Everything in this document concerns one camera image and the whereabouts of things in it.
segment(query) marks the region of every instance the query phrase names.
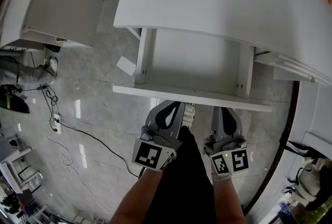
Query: power strip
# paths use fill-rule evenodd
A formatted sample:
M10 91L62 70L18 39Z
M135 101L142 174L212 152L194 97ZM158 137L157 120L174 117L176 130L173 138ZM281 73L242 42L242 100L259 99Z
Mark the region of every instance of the power strip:
M59 122L61 122L61 117L60 117L60 115L58 115L58 114L53 114L53 115L54 115L54 118L55 118L55 119L57 119L57 120L59 120ZM54 128L57 130L57 133L58 133L59 135L62 134L61 124L60 124L60 123L54 121Z

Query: marble floor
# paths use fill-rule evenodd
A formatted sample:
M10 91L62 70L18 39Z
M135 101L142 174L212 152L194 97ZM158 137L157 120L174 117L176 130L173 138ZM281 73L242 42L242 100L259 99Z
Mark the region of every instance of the marble floor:
M94 49L62 49L55 55L59 70L52 87L59 97L58 111L62 122L102 140L125 157L132 172L138 174L141 167L130 163L130 160L134 140L149 112L150 99L112 91L115 83L133 81L133 77L117 68L116 63L122 55L135 63L139 47L139 41L127 29L113 27L117 4L118 0L104 1ZM50 54L54 55L49 51L33 52L35 65L42 63L45 55ZM22 57L22 61L33 66L29 53ZM292 82L273 80L272 67L254 63L250 97L273 106L273 111L267 114L237 110L248 150L255 162L241 177L232 179L244 206L262 183L278 149L292 85ZM28 91L24 95L31 113L26 115L0 109L0 121L3 133L16 133L33 149L26 155L26 163L40 170L44 177L42 187L34 193L36 199L69 219L81 210L88 219L101 217L109 220L136 178L128 173L122 160L90 137L65 127L62 127L61 135L53 132L49 124L45 124L50 118L50 111L41 91ZM201 150L204 138L211 133L212 109L196 105L191 130ZM108 210L97 204L74 172L67 171L60 154L69 158L68 152L46 139L44 124L47 136L70 151L81 181ZM203 161L210 175L208 157L203 156Z

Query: power outlet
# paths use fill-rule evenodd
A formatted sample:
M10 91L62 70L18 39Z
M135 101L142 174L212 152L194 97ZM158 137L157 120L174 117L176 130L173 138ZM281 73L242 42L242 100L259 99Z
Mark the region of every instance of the power outlet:
M57 119L57 120L59 120L59 122L61 122L61 117L60 117L60 115L58 115L58 114L53 114L54 115L54 118L55 119ZM56 130L57 130L57 133L59 134L59 135L61 135L61 133L62 133L62 130L61 130L61 124L60 123L58 123L58 122L56 122L56 121L54 121L54 128L56 128Z

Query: human arm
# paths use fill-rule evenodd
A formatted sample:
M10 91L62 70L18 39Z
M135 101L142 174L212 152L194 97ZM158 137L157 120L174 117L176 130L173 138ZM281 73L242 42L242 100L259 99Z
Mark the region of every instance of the human arm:
M146 169L129 190L109 224L142 223L158 188L162 172Z
M212 177L216 175L212 166ZM244 215L232 179L213 181L214 204L218 223L244 224Z

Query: person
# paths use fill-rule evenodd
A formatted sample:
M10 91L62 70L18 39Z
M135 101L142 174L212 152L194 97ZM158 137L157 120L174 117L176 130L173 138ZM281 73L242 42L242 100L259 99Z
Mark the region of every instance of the person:
M146 169L126 194L109 224L244 224L231 178L214 177L216 172L213 171L211 184L190 126L180 129L178 138L182 145L176 160L162 172Z
M58 60L48 57L38 67L25 66L11 57L0 57L0 85L29 85L53 83Z

